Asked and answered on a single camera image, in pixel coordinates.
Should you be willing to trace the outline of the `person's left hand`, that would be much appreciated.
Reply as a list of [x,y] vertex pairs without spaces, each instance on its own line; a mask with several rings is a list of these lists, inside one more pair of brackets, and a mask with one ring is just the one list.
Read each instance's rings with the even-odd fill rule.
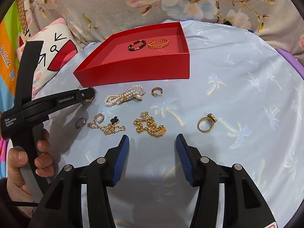
[[[37,149],[41,152],[35,159],[36,174],[43,178],[50,178],[54,175],[55,169],[50,154],[51,145],[48,141],[49,132],[43,130],[42,139],[37,141]],[[11,148],[7,154],[7,190],[12,201],[31,202],[32,196],[22,177],[20,168],[28,163],[26,152],[18,148]]]

